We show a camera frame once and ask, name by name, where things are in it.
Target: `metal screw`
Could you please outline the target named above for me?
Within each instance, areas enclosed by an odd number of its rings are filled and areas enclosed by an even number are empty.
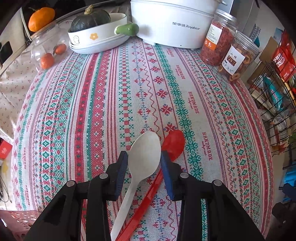
[[[189,177],[189,174],[186,173],[186,172],[182,172],[182,173],[180,174],[180,177],[181,177],[181,178],[188,178],[188,177]]]
[[[222,185],[222,182],[221,182],[220,180],[215,180],[215,181],[214,181],[214,184],[215,184],[216,186],[221,186],[221,185]]]
[[[107,177],[108,177],[108,174],[107,173],[100,174],[100,178],[101,179],[106,179]]]
[[[74,181],[68,181],[67,182],[67,187],[72,187],[72,186],[74,186],[74,184],[75,184],[75,182]]]

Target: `glass jar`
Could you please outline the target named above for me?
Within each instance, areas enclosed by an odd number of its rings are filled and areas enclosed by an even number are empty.
[[[71,52],[67,30],[59,28],[55,21],[34,33],[32,42],[31,59],[37,71],[60,63]]]
[[[201,60],[212,66],[221,64],[237,29],[237,19],[217,9],[200,52]]]
[[[229,81],[238,80],[259,52],[250,38],[237,31],[218,71]]]

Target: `white spoon handle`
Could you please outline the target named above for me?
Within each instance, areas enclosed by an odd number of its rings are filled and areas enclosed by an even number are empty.
[[[133,182],[133,179],[131,181],[131,184],[128,187],[128,190],[126,192],[126,195],[124,196],[124,199],[122,201],[122,204],[120,206],[120,209],[117,213],[113,228],[111,230],[111,241],[115,241],[123,224],[126,219],[126,216],[128,215],[128,211],[131,207],[131,204],[133,202],[133,197],[135,196],[135,193],[137,191],[138,183]]]

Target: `green pumpkin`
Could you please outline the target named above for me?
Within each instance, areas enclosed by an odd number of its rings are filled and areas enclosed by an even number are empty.
[[[96,9],[96,11],[93,12],[93,8],[93,5],[90,5],[87,9],[85,9],[83,15],[79,15],[73,20],[69,29],[70,33],[111,22],[109,13],[103,9]]]

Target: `jar label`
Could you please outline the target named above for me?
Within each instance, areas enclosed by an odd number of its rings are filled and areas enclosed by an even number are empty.
[[[221,36],[222,29],[216,27],[215,25],[211,24],[210,29],[207,33],[207,37],[205,39],[205,46],[207,46],[211,50],[215,50],[219,38]]]
[[[235,47],[231,45],[230,50],[228,51],[225,59],[222,62],[222,66],[228,73],[233,75],[242,64],[244,59],[245,56],[243,56],[239,51],[235,49]]]

